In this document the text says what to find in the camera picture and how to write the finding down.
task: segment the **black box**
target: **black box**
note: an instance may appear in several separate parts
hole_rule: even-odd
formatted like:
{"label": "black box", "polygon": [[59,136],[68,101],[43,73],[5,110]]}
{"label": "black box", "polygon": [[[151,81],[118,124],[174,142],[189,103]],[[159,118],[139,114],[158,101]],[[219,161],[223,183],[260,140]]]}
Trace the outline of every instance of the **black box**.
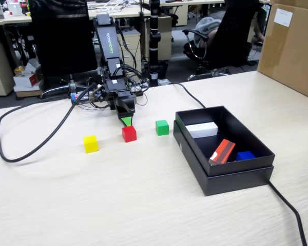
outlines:
{"label": "black box", "polygon": [[[214,122],[218,134],[193,139],[188,125]],[[273,172],[274,153],[223,106],[176,113],[174,137],[205,195],[266,185]],[[227,163],[212,166],[208,160],[223,139],[235,143]],[[235,161],[236,154],[251,151],[255,159]]]}

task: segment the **person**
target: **person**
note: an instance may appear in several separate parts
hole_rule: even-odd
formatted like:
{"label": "person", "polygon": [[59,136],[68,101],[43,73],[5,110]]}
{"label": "person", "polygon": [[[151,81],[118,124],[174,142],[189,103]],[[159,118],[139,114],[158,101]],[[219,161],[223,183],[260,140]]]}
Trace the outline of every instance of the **person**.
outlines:
{"label": "person", "polygon": [[[201,32],[202,34],[206,34],[209,38],[207,42],[204,42],[201,36],[195,34],[194,43],[197,48],[204,49],[205,46],[211,46],[225,13],[226,11],[212,13],[197,23],[195,30]],[[265,24],[265,18],[266,11],[261,8],[258,12],[257,21],[254,26],[255,35],[252,38],[252,43],[264,42],[264,35],[262,33]]]}

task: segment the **red box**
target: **red box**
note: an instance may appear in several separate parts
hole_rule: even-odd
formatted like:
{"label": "red box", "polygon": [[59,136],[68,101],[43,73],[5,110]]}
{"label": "red box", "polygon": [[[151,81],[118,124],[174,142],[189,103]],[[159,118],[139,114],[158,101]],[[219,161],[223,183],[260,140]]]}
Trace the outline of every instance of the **red box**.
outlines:
{"label": "red box", "polygon": [[234,146],[235,146],[235,143],[228,141],[226,139],[222,140],[219,147],[216,149],[216,151],[213,153],[213,155],[209,159],[209,163],[212,166],[226,163]]}
{"label": "red box", "polygon": [[122,128],[122,136],[125,142],[137,140],[137,133],[133,126]]}

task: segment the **black pole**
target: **black pole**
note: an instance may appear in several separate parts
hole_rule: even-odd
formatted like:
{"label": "black pole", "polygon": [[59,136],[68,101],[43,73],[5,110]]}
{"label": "black pole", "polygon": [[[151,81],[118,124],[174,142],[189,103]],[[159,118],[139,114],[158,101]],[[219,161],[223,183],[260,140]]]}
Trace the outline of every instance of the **black pole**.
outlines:
{"label": "black pole", "polygon": [[160,0],[149,1],[150,18],[149,18],[149,86],[158,86],[158,70],[159,70],[159,41],[161,34],[159,33],[159,9]]}

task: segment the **blue cube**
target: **blue cube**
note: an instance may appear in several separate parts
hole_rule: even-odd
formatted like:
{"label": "blue cube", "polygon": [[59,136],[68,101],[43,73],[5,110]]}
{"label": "blue cube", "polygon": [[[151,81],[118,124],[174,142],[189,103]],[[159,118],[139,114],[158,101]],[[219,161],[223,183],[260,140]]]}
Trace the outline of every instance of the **blue cube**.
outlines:
{"label": "blue cube", "polygon": [[251,151],[238,152],[236,156],[236,161],[239,160],[250,160],[254,159],[255,156],[251,153]]}

